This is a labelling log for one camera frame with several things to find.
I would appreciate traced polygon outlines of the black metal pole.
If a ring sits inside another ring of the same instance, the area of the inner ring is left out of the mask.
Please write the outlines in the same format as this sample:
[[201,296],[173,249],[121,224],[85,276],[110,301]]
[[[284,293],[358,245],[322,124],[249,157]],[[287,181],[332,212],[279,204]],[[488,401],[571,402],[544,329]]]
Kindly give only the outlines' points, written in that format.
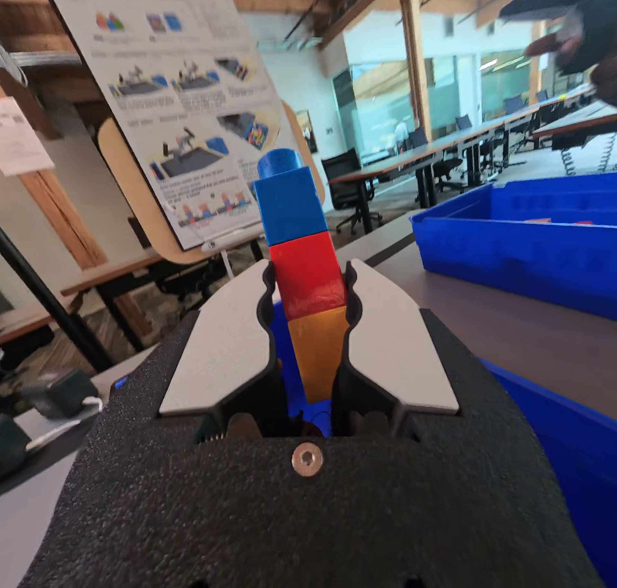
[[53,295],[3,229],[1,230],[1,257],[18,275],[92,368],[98,373],[102,373],[113,366],[114,362],[111,356],[88,325],[77,314],[68,313],[65,306]]

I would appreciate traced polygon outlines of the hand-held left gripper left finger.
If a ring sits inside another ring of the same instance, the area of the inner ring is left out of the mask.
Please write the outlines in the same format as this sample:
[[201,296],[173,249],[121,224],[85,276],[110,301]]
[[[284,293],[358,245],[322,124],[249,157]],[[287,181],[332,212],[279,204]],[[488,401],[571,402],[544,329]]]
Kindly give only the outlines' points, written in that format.
[[198,312],[160,417],[205,417],[207,436],[250,414],[265,438],[289,430],[288,401],[274,335],[274,266],[263,259],[236,276]]

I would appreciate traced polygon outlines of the instruction poster board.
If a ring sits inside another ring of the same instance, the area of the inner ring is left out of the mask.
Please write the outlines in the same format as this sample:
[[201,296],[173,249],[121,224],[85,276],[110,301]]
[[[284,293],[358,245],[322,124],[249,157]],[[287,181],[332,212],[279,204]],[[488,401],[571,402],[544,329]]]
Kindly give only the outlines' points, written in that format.
[[265,234],[254,182],[274,149],[297,152],[323,187],[233,0],[49,1],[136,164],[142,184],[102,150],[161,256]]

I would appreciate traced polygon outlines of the blue red orange block tower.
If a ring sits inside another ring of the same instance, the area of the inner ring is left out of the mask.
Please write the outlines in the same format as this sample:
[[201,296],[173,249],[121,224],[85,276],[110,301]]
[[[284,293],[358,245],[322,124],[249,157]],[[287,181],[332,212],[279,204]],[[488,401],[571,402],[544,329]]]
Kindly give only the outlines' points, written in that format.
[[276,286],[306,400],[331,398],[341,362],[347,291],[310,168],[274,149],[254,182]]

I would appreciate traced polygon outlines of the white poster stand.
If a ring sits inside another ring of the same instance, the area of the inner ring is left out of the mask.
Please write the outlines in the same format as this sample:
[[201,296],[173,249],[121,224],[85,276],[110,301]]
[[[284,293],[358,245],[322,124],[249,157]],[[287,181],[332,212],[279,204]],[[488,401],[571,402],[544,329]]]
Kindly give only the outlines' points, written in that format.
[[228,260],[227,250],[249,243],[260,235],[261,229],[257,225],[230,231],[218,237],[205,239],[201,246],[201,252],[210,255],[221,254],[227,276],[230,280],[233,280],[235,275]]

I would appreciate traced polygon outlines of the white paper notice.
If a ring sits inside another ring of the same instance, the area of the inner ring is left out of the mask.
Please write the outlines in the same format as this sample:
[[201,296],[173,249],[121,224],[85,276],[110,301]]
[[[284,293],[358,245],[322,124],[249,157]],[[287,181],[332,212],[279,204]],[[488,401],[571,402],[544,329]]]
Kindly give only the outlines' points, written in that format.
[[20,176],[55,165],[13,98],[1,98],[1,173]]

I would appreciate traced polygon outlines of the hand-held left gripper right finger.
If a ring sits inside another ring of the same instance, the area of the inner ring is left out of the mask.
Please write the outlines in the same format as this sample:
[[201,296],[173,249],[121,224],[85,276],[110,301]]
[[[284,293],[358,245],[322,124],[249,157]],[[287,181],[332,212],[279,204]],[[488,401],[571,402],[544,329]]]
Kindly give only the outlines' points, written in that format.
[[345,285],[349,326],[331,393],[331,434],[359,434],[368,414],[377,414],[396,437],[413,414],[458,414],[459,401],[414,299],[359,259],[346,263]]

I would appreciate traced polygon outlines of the blue plastic bin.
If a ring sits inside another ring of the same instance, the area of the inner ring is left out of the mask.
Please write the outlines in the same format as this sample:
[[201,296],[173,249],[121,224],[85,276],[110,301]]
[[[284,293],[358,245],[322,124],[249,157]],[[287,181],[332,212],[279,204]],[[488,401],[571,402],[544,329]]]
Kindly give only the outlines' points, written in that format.
[[616,320],[616,173],[485,184],[410,222],[426,271]]
[[591,562],[616,587],[616,421],[488,361],[477,359],[440,321],[429,332],[455,392],[481,379],[507,394],[551,463]]

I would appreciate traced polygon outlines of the black office chair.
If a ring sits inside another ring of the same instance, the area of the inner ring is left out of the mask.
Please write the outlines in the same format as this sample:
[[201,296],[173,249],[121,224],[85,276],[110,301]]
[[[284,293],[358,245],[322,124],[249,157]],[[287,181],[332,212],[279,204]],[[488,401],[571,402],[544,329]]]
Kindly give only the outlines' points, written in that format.
[[352,148],[343,154],[322,160],[321,164],[328,181],[328,188],[334,210],[338,212],[353,210],[351,216],[348,216],[335,226],[336,233],[341,233],[342,228],[349,225],[351,234],[354,235],[356,225],[364,224],[359,196],[360,181],[341,183],[334,183],[334,181],[340,177],[360,171],[361,165],[359,156],[356,150]]

